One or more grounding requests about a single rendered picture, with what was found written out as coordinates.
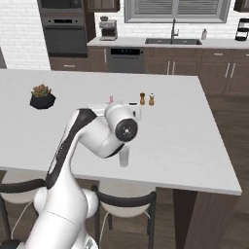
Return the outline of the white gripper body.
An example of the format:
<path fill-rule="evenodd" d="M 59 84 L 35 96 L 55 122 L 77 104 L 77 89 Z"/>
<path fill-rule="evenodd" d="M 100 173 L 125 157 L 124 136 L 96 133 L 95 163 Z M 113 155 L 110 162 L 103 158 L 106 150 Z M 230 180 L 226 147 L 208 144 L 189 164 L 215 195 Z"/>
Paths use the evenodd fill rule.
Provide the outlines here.
<path fill-rule="evenodd" d="M 132 112 L 133 118 L 138 122 L 141 121 L 141 115 L 142 115 L 141 106 L 136 102 L 131 102 L 131 103 L 112 102 L 106 104 L 90 104 L 88 106 L 88 108 L 91 109 L 99 117 L 104 117 L 105 112 L 109 110 L 111 107 L 128 108 Z"/>

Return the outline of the clear glass cup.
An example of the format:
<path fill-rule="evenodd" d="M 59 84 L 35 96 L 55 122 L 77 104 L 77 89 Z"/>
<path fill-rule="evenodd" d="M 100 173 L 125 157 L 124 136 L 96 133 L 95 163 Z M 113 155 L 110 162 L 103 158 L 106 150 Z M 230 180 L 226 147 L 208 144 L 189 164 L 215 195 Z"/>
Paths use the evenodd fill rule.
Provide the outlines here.
<path fill-rule="evenodd" d="M 120 159 L 120 166 L 127 167 L 128 160 L 129 160 L 129 147 L 124 145 L 123 148 L 119 151 L 119 159 Z"/>

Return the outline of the dark wood counter side panel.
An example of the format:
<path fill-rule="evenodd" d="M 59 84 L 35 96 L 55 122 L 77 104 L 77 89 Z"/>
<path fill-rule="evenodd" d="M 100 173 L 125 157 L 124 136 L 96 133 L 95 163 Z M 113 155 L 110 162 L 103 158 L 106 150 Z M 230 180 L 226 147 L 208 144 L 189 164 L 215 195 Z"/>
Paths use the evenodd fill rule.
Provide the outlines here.
<path fill-rule="evenodd" d="M 238 196 L 173 190 L 176 249 L 220 249 Z"/>

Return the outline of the succulent in black pot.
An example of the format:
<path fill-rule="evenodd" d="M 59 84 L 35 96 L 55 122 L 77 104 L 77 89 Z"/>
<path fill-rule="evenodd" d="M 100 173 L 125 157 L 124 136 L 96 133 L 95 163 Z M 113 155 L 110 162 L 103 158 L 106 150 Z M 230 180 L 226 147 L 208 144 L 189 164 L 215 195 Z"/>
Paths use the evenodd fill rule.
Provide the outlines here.
<path fill-rule="evenodd" d="M 30 105 L 38 110 L 49 109 L 55 102 L 52 90 L 44 84 L 34 87 L 31 92 Z"/>

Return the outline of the grey dishwasher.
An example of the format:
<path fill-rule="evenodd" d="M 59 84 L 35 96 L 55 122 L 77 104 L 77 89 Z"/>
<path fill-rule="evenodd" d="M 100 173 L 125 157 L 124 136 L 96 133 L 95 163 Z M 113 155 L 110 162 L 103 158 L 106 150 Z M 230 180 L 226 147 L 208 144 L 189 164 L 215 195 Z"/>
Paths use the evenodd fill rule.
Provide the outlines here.
<path fill-rule="evenodd" d="M 107 50 L 107 62 L 112 73 L 144 72 L 144 49 L 140 47 L 111 47 Z"/>

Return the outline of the silver coffee machine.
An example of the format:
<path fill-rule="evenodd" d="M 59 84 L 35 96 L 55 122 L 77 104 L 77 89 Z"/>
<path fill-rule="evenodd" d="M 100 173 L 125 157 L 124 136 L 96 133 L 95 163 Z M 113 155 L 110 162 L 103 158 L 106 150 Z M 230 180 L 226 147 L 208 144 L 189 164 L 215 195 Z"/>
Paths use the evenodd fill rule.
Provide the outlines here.
<path fill-rule="evenodd" d="M 99 28 L 101 30 L 101 41 L 115 41 L 118 38 L 117 21 L 115 19 L 102 16 Z"/>

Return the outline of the dark wood tall oven cupboard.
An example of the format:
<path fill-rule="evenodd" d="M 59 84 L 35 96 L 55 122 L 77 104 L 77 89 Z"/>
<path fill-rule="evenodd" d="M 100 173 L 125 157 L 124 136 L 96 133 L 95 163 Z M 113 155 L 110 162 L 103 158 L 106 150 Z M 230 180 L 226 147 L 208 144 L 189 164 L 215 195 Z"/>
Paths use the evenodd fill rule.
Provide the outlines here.
<path fill-rule="evenodd" d="M 39 14 L 42 18 L 81 18 L 85 25 L 87 43 L 95 36 L 94 13 L 89 12 L 88 0 L 81 0 L 82 8 L 75 10 L 50 10 L 43 9 L 37 0 Z M 49 56 L 50 66 L 55 71 L 89 71 L 89 57 L 59 57 Z"/>

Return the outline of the dark sink basin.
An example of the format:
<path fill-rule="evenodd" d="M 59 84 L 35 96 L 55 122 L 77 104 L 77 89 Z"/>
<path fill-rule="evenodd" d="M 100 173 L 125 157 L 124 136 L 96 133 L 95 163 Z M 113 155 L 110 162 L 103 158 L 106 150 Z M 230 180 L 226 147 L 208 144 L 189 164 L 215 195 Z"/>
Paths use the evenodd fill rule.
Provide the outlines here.
<path fill-rule="evenodd" d="M 156 39 L 147 38 L 145 44 L 158 44 L 158 45 L 202 45 L 198 39 Z"/>

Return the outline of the white stool with black back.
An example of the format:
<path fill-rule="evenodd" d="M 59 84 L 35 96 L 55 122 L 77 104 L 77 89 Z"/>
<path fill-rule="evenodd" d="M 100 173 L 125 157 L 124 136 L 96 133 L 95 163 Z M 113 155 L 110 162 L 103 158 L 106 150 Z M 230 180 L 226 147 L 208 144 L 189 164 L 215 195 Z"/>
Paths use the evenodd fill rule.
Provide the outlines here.
<path fill-rule="evenodd" d="M 105 223 L 113 229 L 113 217 L 132 218 L 147 216 L 148 249 L 154 249 L 156 220 L 156 187 L 149 184 L 131 183 L 120 180 L 101 180 L 91 189 L 97 194 L 98 208 L 94 215 L 95 240 L 101 246 Z"/>
<path fill-rule="evenodd" d="M 37 190 L 45 186 L 44 178 L 44 173 L 29 170 L 11 169 L 5 173 L 0 182 L 0 213 L 7 239 L 0 243 L 0 249 L 18 249 L 20 245 L 18 239 L 13 239 L 5 202 L 31 204 Z"/>

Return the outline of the grey appliance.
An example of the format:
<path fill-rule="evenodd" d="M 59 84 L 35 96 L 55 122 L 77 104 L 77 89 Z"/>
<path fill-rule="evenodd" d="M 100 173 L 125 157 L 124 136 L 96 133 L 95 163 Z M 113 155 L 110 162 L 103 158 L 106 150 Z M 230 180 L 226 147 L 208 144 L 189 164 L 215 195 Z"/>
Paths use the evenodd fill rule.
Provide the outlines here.
<path fill-rule="evenodd" d="M 7 69 L 7 65 L 0 47 L 0 68 Z"/>

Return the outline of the dark metal tap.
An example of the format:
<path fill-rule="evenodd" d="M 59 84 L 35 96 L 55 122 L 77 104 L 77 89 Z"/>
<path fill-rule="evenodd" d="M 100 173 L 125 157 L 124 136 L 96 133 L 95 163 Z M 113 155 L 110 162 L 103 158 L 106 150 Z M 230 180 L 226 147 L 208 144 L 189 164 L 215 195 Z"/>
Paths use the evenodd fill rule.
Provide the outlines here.
<path fill-rule="evenodd" d="M 179 35 L 179 30 L 177 32 L 175 31 L 175 24 L 176 24 L 176 18 L 174 18 L 172 21 L 170 44 L 173 44 L 174 38 Z"/>

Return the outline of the black microwave oven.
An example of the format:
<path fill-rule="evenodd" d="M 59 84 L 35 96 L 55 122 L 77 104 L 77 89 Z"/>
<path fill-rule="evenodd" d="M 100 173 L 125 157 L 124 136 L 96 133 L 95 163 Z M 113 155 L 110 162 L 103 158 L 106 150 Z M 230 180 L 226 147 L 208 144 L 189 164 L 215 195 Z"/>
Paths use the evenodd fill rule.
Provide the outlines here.
<path fill-rule="evenodd" d="M 82 8 L 81 0 L 38 0 L 43 9 L 75 10 Z"/>

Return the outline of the dark wood base cupboards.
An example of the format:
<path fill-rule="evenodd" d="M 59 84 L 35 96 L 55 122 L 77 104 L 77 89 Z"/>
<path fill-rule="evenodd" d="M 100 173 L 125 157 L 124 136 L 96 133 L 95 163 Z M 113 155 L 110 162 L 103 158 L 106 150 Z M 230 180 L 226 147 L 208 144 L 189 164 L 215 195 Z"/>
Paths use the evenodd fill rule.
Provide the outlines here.
<path fill-rule="evenodd" d="M 249 49 L 147 47 L 143 69 L 147 74 L 198 76 L 207 94 L 249 95 Z"/>

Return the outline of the window with grey blinds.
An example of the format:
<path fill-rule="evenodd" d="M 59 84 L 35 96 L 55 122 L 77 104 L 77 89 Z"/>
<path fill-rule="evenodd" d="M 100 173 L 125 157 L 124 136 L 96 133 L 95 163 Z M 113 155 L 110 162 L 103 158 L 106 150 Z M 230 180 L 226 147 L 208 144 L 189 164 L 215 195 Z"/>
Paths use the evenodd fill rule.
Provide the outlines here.
<path fill-rule="evenodd" d="M 226 23 L 231 0 L 124 0 L 126 23 Z"/>

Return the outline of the black and white stand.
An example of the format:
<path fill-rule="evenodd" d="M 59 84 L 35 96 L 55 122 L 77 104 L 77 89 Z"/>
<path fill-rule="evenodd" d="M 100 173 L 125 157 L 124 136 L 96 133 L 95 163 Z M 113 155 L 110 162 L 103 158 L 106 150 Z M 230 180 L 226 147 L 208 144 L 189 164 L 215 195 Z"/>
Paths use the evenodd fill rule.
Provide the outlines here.
<path fill-rule="evenodd" d="M 249 18 L 241 18 L 235 33 L 235 41 L 245 42 L 249 36 Z"/>

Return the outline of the black wall oven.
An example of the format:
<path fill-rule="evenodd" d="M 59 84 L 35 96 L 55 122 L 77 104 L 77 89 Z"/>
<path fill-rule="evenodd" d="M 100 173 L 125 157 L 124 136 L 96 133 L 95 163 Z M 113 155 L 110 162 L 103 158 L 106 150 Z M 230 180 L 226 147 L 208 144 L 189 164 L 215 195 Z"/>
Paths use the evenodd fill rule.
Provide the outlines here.
<path fill-rule="evenodd" d="M 49 56 L 86 57 L 87 38 L 81 18 L 42 18 Z"/>

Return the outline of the dark wood wall cupboard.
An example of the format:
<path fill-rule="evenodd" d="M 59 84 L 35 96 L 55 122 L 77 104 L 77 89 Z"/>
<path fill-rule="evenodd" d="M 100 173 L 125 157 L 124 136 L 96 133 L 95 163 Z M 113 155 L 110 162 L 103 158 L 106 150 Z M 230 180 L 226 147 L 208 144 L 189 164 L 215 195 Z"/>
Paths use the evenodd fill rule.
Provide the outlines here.
<path fill-rule="evenodd" d="M 235 0 L 233 9 L 239 13 L 249 13 L 249 0 Z"/>
<path fill-rule="evenodd" d="M 116 13 L 120 10 L 120 0 L 88 0 L 89 11 L 92 13 Z"/>

